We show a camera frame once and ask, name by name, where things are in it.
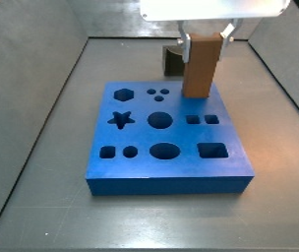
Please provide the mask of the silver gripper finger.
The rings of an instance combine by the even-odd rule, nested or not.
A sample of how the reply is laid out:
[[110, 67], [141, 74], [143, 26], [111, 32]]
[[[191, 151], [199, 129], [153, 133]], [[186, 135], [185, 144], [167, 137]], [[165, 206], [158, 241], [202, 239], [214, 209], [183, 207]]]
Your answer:
[[221, 32], [224, 43], [222, 43], [222, 49], [221, 54], [225, 54], [225, 49], [229, 46], [229, 44], [234, 41], [234, 35], [241, 28], [244, 23], [242, 19], [233, 19], [230, 24], [228, 25], [226, 29]]
[[178, 21], [178, 26], [179, 26], [179, 33], [181, 33], [179, 46], [183, 49], [183, 61], [187, 63], [189, 56], [190, 56], [190, 35], [186, 33], [183, 21]]

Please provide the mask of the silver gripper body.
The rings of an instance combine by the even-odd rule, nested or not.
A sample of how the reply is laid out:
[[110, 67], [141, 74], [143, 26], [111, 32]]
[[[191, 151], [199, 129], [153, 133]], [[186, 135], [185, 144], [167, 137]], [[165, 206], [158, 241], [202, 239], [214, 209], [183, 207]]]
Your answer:
[[276, 17], [290, 0], [141, 0], [146, 21], [185, 21]]

